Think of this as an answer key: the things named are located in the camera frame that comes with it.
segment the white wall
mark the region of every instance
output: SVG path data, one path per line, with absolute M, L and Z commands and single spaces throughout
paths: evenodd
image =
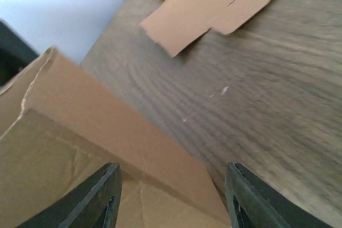
M 56 45 L 80 63 L 123 1 L 0 0 L 0 18 L 38 53 Z

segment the torn cardboard edge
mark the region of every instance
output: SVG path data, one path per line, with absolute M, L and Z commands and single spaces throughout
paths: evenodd
M 48 49 L 0 91 L 2 106 L 13 100 L 18 101 L 16 111 L 0 110 L 2 115 L 12 116 L 0 125 L 0 142 L 24 119 L 40 121 L 36 126 L 42 131 L 64 131 L 63 135 L 71 138 L 70 147 L 107 162 L 119 162 L 133 177 L 229 223 L 204 165 L 55 48 Z
M 141 26 L 174 57 L 211 28 L 223 35 L 231 34 L 270 1 L 165 0 Z

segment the brown cardboard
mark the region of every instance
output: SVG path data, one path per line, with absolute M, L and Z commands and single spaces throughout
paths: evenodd
M 271 0 L 165 0 L 142 21 L 148 36 L 172 57 L 209 29 L 230 34 Z
M 0 117 L 2 227 L 37 214 L 106 162 L 120 163 L 140 196 L 168 195 L 215 227 L 229 224 L 204 165 L 56 49 L 1 89 Z

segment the wood grain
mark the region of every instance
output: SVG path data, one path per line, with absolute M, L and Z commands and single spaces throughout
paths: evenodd
M 81 66 L 202 159 L 221 190 L 227 163 L 240 162 L 340 227 L 341 4 L 274 0 L 171 59 L 138 26 L 160 2 L 126 0 Z

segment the cardboard box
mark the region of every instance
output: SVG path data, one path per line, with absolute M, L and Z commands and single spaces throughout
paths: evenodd
M 204 165 L 49 49 L 0 91 L 0 223 L 14 227 L 107 162 L 126 174 L 117 228 L 227 227 Z
M 230 34 L 271 0 L 165 0 L 142 21 L 147 35 L 170 56 L 214 29 Z

